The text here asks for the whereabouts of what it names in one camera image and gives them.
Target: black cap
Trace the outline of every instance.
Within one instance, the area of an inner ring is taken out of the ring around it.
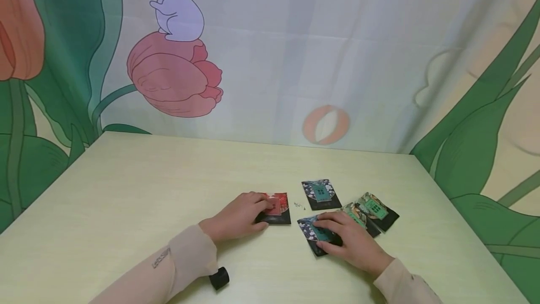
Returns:
[[[210,283],[216,290],[220,290],[222,287],[226,286],[229,283],[229,273],[227,269],[221,267],[217,270],[217,273],[214,273],[212,276],[209,276]]]

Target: flower petal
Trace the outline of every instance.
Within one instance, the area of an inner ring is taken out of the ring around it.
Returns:
[[[182,101],[206,90],[206,77],[191,62],[171,54],[154,54],[135,66],[131,80],[145,97]]]
[[[221,73],[223,73],[223,71],[212,62],[198,61],[193,63],[193,65],[197,66],[197,68],[204,73],[210,87],[217,87],[217,85],[221,82]]]
[[[203,91],[201,94],[201,97],[203,98],[213,98],[214,100],[221,100],[221,95],[223,95],[223,90],[219,87],[206,87],[206,90]]]
[[[150,98],[146,98],[146,101],[161,112],[180,118],[198,118],[212,112],[216,107],[213,98],[203,98],[199,94],[184,101],[156,101]]]
[[[192,61],[195,55],[197,59],[202,58],[202,50],[204,53],[206,52],[204,44],[200,40],[190,42],[170,41],[165,38],[165,34],[154,32],[137,42],[131,53],[129,53],[127,58],[127,75],[131,77],[134,68],[150,55],[164,53]]]
[[[0,0],[0,80],[28,80],[41,72],[45,31],[34,0]]]

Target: cartoon rabbit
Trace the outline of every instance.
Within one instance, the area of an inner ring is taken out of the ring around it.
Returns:
[[[156,9],[159,33],[171,41],[194,41],[203,33],[204,17],[192,0],[150,1]]]

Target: beige sleeve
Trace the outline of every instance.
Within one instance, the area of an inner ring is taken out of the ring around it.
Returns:
[[[216,273],[216,253],[210,237],[199,226],[190,226],[90,304],[165,304],[195,279]]]
[[[388,304],[442,304],[422,277],[412,275],[397,258],[374,285],[383,293]]]

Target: light green tabletop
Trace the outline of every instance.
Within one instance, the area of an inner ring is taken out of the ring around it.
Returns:
[[[105,133],[0,236],[2,303],[86,303],[188,225],[243,191],[287,192],[291,226],[220,248],[231,283],[199,279],[182,303],[383,303],[370,279],[315,258],[296,220],[301,181],[342,204],[369,191],[401,217],[377,242],[446,304],[522,304],[519,290],[409,155]]]

